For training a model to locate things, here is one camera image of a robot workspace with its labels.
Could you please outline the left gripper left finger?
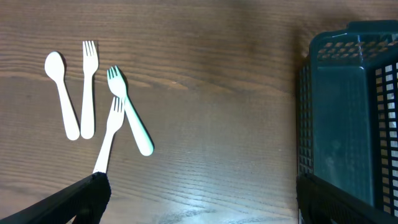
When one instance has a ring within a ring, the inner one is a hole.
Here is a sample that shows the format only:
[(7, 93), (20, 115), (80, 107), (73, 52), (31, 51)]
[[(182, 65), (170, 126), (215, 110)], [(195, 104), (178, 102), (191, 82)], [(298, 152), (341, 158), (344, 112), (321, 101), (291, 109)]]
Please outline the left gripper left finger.
[(99, 223), (111, 196), (108, 176), (102, 172), (79, 180), (61, 191), (1, 219), (1, 223)]

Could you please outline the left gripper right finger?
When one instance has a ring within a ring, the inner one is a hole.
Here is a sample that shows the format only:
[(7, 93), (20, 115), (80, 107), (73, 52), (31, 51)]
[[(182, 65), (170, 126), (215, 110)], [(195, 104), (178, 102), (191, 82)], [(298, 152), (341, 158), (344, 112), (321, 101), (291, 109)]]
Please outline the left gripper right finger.
[(312, 174), (296, 180), (300, 224), (397, 224), (378, 210)]

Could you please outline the dark green plastic basket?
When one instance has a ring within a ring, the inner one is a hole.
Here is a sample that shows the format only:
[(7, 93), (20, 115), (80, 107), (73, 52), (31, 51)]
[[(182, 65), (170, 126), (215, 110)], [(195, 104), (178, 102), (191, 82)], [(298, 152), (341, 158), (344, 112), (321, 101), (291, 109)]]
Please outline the dark green plastic basket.
[(396, 217), (397, 21), (318, 34), (296, 91), (298, 171)]

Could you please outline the white fork straight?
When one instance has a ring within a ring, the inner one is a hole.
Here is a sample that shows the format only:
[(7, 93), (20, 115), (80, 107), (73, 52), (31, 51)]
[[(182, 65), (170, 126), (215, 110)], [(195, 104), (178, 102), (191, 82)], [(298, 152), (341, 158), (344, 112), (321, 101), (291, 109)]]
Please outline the white fork straight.
[(93, 102), (93, 75), (99, 67), (98, 54), (93, 40), (83, 41), (83, 101), (81, 109), (81, 136), (91, 139), (95, 133)]

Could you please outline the white spoon on left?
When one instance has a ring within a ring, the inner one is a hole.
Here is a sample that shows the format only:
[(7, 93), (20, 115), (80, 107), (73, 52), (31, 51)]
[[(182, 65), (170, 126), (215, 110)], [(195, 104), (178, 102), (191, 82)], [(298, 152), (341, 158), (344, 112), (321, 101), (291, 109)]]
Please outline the white spoon on left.
[(65, 84), (65, 64), (62, 56), (56, 51), (50, 52), (45, 59), (44, 70), (57, 86), (67, 138), (75, 141), (80, 136), (80, 130)]

